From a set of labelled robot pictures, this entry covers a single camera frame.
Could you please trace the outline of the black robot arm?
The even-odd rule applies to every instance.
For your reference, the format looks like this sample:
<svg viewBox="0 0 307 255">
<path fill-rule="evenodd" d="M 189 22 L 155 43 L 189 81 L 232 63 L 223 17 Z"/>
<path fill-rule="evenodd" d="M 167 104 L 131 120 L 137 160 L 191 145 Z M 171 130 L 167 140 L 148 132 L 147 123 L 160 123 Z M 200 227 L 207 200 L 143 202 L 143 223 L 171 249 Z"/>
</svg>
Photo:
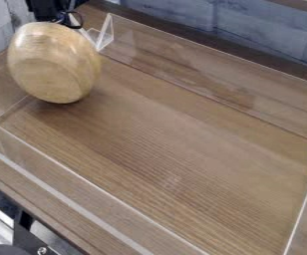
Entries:
<svg viewBox="0 0 307 255">
<path fill-rule="evenodd" d="M 69 13 L 89 0 L 25 0 L 36 20 L 64 22 Z"/>
</svg>

